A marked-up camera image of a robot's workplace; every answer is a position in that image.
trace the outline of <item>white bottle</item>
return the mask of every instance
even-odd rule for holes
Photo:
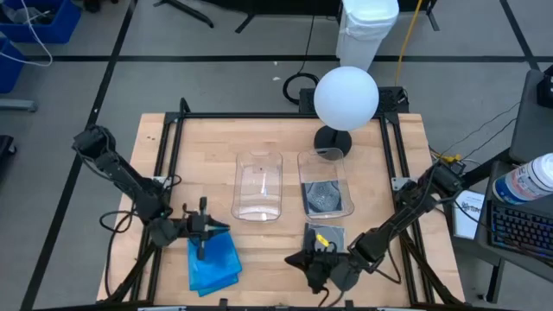
[[[514,205],[553,194],[553,153],[499,177],[493,182],[493,194],[500,201]]]

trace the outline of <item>white cable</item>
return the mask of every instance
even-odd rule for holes
[[[25,0],[21,0],[21,4],[23,5],[23,8],[25,9],[25,14],[27,15],[27,24],[29,25],[29,30],[33,34],[36,42],[41,45],[44,52],[46,52],[46,54],[48,55],[49,61],[48,61],[47,64],[41,64],[41,63],[37,63],[37,62],[33,62],[33,61],[19,60],[17,58],[6,55],[2,52],[0,52],[0,55],[2,55],[3,57],[5,57],[9,60],[17,61],[17,62],[20,62],[20,63],[23,63],[23,64],[35,65],[35,66],[39,66],[39,67],[49,67],[50,65],[52,65],[52,62],[54,61],[54,58],[50,54],[50,51],[48,51],[48,49],[44,46],[44,43],[42,43],[41,39],[39,39],[38,35],[36,35],[36,32],[33,29],[33,23],[31,22],[31,17],[29,15],[29,9],[27,8],[27,4],[25,4]]]

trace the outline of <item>wooden tabletop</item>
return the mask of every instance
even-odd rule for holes
[[[144,114],[138,128],[130,164],[144,176],[152,176],[154,172],[162,121],[163,114]],[[400,115],[400,121],[410,173],[418,176],[431,164],[423,121],[417,114]],[[237,284],[200,298],[196,292],[188,290],[187,240],[179,239],[163,250],[156,304],[217,305],[220,298],[227,298],[231,306],[318,305],[324,293],[313,295],[303,273],[287,265],[284,258],[301,249],[306,222],[297,155],[313,148],[315,132],[321,126],[318,119],[185,120],[176,168],[182,183],[173,190],[171,206],[175,212],[172,217],[181,216],[183,203],[197,208],[200,197],[206,196],[208,212],[231,226],[243,271]],[[393,214],[379,126],[378,121],[372,120],[364,128],[351,132],[353,147],[344,164],[355,211],[348,217],[326,222],[344,226],[348,244],[361,232],[380,226]],[[170,137],[175,131],[174,126],[172,128]],[[389,133],[396,171],[401,175],[390,126]],[[170,142],[171,138],[163,175],[167,174],[172,148]],[[239,152],[252,150],[276,151],[283,156],[282,215],[272,223],[245,222],[231,215],[236,156]],[[129,210],[130,200],[126,196],[123,196],[119,208]],[[420,223],[430,266],[451,292],[464,301],[445,218],[441,213],[432,211],[423,215]],[[136,261],[141,232],[142,224],[134,221],[128,232],[116,236],[111,253],[112,289],[126,277]],[[391,243],[391,252],[405,280],[397,238]],[[395,276],[387,256],[380,269]],[[416,264],[413,270],[420,285]],[[148,280],[149,267],[144,271],[142,298],[145,297]],[[327,302],[330,302],[339,292],[330,281],[327,286],[330,289]],[[417,291],[419,300],[423,301],[422,286],[417,286]],[[378,274],[362,273],[359,283],[344,297],[353,300],[359,307],[410,305],[405,281],[397,285]],[[98,298],[105,298],[103,285],[100,286]]]

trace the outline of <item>blue bin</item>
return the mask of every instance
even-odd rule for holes
[[[5,5],[18,10],[21,0],[5,0]],[[80,10],[71,0],[25,0],[27,7],[40,11],[54,10],[54,20],[49,25],[33,25],[43,43],[68,43],[80,19]],[[0,31],[13,42],[36,43],[28,25],[0,23]]]
[[[0,38],[0,52],[18,60],[25,60],[25,57],[5,38]],[[23,63],[0,55],[0,93],[13,90],[22,68]]]

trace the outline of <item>clear plastic container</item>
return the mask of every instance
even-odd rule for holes
[[[340,149],[313,149],[297,156],[303,208],[310,219],[334,219],[353,213],[344,155]]]
[[[236,157],[232,215],[250,221],[276,220],[281,213],[283,157],[277,152],[244,152]]]

